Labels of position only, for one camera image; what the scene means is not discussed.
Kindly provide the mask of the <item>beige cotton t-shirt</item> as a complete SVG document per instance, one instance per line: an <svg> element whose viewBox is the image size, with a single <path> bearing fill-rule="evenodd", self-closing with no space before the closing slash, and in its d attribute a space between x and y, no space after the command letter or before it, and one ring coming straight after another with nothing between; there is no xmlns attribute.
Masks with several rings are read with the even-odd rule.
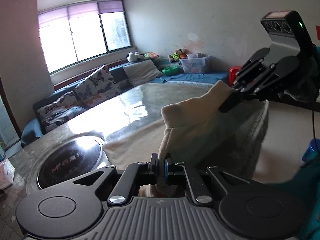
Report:
<svg viewBox="0 0 320 240"><path fill-rule="evenodd" d="M139 189L142 197L172 197L175 186L164 179L164 160L190 165L216 165L236 176L252 178L268 128L268 101L244 101L227 113L220 105L232 89L219 81L200 97L164 106L162 118L127 138L104 147L118 169L149 161L158 154L159 179Z"/></svg>

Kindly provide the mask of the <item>red plastic stool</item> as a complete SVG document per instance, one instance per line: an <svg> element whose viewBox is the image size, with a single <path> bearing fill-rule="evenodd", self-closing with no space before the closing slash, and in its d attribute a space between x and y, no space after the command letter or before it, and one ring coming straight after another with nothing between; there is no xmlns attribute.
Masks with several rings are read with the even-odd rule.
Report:
<svg viewBox="0 0 320 240"><path fill-rule="evenodd" d="M233 86L234 81L236 80L237 72L242 68L242 66L232 66L228 72L228 85Z"/></svg>

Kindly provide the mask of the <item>clear plastic storage box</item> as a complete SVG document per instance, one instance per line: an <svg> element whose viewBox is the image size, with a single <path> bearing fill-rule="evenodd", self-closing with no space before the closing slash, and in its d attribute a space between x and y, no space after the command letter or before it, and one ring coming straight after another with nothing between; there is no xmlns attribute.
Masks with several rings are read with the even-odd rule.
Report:
<svg viewBox="0 0 320 240"><path fill-rule="evenodd" d="M180 59L180 64L184 73L187 74L206 74L211 71L210 56L192 54L192 57Z"/></svg>

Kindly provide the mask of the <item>round black induction cooktop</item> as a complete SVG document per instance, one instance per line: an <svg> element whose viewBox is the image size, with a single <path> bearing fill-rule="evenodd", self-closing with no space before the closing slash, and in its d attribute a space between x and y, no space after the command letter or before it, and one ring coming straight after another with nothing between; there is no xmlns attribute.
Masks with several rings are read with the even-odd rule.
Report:
<svg viewBox="0 0 320 240"><path fill-rule="evenodd" d="M71 139L53 150L40 164L40 189L59 184L106 165L108 159L99 137L86 135Z"/></svg>

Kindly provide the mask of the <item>colourful plush toys pile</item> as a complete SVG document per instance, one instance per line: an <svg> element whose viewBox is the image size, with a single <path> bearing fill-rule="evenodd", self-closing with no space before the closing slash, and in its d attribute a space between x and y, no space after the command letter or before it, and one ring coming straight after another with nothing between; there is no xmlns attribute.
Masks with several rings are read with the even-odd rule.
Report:
<svg viewBox="0 0 320 240"><path fill-rule="evenodd" d="M185 49L177 49L174 53L168 55L168 60L170 63L178 62L181 59L187 58L187 51Z"/></svg>

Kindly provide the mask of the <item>green plastic bowl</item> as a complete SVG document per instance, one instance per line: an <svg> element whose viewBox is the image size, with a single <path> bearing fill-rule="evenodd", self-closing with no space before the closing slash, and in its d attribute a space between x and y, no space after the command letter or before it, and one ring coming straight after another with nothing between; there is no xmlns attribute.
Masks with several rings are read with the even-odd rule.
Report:
<svg viewBox="0 0 320 240"><path fill-rule="evenodd" d="M162 69L162 73L166 76L176 75L180 71L177 66L169 66Z"/></svg>

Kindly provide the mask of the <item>pink tissue box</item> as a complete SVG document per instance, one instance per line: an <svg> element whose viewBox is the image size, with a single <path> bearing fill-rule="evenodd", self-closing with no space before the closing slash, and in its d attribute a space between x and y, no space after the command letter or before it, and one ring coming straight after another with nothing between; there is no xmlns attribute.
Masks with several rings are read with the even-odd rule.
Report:
<svg viewBox="0 0 320 240"><path fill-rule="evenodd" d="M0 189L6 189L14 181L15 168L9 159L1 161L0 164Z"/></svg>

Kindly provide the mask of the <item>blue plastic cup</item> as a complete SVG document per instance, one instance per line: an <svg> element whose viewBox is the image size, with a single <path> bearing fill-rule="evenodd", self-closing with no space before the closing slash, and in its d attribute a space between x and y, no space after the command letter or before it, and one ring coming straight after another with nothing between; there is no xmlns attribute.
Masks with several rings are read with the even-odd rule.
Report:
<svg viewBox="0 0 320 240"><path fill-rule="evenodd" d="M312 139L309 143L306 152L302 156L302 161L304 163L309 163L313 161L319 155L319 139Z"/></svg>

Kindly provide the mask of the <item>blue corner sofa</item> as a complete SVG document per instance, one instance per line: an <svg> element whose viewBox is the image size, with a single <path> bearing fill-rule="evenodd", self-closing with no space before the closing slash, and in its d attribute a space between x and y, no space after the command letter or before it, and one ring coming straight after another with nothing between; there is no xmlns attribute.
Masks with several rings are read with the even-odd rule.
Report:
<svg viewBox="0 0 320 240"><path fill-rule="evenodd" d="M128 66L129 63L125 63L123 60L118 63L112 63L111 66L111 74L115 78L116 83L119 85L122 93L130 90L133 86L129 83L127 75L123 68ZM169 81L188 81L195 83L208 83L215 84L217 81L223 81L225 83L228 82L228 72L226 71L218 71L218 70L210 70L210 72L204 74L184 74L182 68L178 71L177 74L171 77L160 77L157 79L157 83L165 83ZM68 92L74 92L77 85L84 81L84 75L81 74L79 77L75 78L75 82L66 81L66 86L58 85L58 90L54 93L50 94L46 98L38 101L33 104L33 110L36 111L45 105L56 101L59 97L63 96L63 94ZM42 137L47 132L44 129L43 124L40 122L40 118L36 116L35 118L29 120L25 125L22 135L21 135L21 146L25 147L35 140Z"/></svg>

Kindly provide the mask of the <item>plain beige cushion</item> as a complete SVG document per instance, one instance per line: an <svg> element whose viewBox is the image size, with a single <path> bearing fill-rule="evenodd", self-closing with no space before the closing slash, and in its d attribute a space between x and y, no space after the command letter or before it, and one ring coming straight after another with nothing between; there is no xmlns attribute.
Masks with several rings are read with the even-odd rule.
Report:
<svg viewBox="0 0 320 240"><path fill-rule="evenodd" d="M123 67L129 83L136 87L147 83L157 77L163 76L163 73L157 69L151 60L145 60Z"/></svg>

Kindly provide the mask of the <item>flat butterfly print pillow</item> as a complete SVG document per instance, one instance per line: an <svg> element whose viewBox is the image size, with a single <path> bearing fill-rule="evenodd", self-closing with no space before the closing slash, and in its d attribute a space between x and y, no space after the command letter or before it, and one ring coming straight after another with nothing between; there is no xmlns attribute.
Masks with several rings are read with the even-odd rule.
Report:
<svg viewBox="0 0 320 240"><path fill-rule="evenodd" d="M75 93L67 92L56 101L39 108L36 113L48 133L85 111L86 109L80 106Z"/></svg>

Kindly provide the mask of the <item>panda plush toy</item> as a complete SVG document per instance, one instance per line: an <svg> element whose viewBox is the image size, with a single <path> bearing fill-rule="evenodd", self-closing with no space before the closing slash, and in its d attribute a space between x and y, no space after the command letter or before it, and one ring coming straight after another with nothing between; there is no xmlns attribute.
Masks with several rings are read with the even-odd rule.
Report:
<svg viewBox="0 0 320 240"><path fill-rule="evenodd" d="M135 52L135 53L129 52L127 55L127 61L129 63L138 62L142 60L145 60L145 56L144 54L141 54L139 52Z"/></svg>

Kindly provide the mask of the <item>upright butterfly print pillow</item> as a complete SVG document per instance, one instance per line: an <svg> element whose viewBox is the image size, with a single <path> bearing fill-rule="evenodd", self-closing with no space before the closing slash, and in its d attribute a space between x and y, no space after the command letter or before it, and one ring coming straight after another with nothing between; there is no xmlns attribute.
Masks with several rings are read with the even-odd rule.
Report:
<svg viewBox="0 0 320 240"><path fill-rule="evenodd" d="M103 65L78 84L74 91L84 105L93 108L118 96L121 89L107 65Z"/></svg>

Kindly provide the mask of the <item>large green-framed window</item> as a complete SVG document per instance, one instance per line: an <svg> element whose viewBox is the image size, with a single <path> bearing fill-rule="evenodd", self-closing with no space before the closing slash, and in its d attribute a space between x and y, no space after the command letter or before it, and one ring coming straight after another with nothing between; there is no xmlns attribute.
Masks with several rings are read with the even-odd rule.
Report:
<svg viewBox="0 0 320 240"><path fill-rule="evenodd" d="M81 2L38 15L48 72L132 47L123 0Z"/></svg>

